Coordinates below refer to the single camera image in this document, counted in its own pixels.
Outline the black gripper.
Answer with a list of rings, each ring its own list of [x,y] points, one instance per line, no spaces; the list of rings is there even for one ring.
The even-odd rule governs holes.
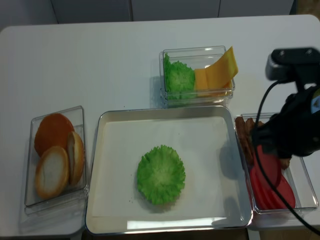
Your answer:
[[[280,159],[320,150],[320,87],[291,94],[279,113],[252,133],[253,145]]]

